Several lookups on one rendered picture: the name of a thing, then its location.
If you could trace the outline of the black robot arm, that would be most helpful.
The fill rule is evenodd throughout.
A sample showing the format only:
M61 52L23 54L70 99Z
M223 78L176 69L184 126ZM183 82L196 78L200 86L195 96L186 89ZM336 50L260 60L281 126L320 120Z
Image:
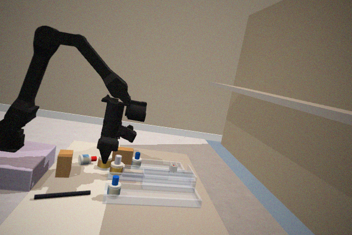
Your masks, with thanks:
M125 116L128 119L145 121L147 102L131 100L127 83L109 68L84 36L59 32L49 26L40 26L34 33L34 54L19 95L7 110L4 119L0 121L0 151L16 152L24 146L25 134L21 128L36 118L40 107L35 106L35 98L48 63L60 45L76 47L101 76L109 93L114 97L107 95L101 100L107 102L106 117L122 119L126 106ZM119 102L119 99L122 102ZM136 135L132 125L126 127L121 123L116 139L121 137L132 143Z

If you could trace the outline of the black flat bar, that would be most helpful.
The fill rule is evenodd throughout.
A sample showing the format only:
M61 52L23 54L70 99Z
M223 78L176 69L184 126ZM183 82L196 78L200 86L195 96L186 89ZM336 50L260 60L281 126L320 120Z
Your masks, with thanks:
M90 195L90 190L76 191L76 192L62 192L62 193L47 193L47 194L34 194L34 199L44 199L44 198L58 198L65 196L78 196L78 195Z

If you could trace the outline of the brown rectangular block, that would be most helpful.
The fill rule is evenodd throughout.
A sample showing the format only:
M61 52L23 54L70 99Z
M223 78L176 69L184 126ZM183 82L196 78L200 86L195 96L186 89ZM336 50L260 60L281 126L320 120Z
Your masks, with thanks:
M74 150L61 149L57 159L56 176L62 178L69 178Z

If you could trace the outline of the white bottle with red cap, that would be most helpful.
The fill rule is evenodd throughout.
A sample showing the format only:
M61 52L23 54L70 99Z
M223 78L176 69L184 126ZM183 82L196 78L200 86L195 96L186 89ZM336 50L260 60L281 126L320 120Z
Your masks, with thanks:
M91 156L90 154L79 155L79 165L89 165L92 161L97 161L97 156Z

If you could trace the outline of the grey jar with blue lid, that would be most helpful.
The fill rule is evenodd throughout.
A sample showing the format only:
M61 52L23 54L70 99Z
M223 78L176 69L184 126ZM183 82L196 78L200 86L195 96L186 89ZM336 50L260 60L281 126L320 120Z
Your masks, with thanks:
M141 160L142 158L140 158L140 152L136 152L135 157L132 159L131 165L141 166Z
M119 176L114 175L111 182L108 183L107 194L120 195L121 183L119 182Z

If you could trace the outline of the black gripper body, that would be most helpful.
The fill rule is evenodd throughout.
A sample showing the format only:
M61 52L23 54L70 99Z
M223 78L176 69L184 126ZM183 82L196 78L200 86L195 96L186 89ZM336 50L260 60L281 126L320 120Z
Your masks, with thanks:
M114 119L104 116L101 135L97 143L97 149L118 151L119 141L115 139L122 119Z

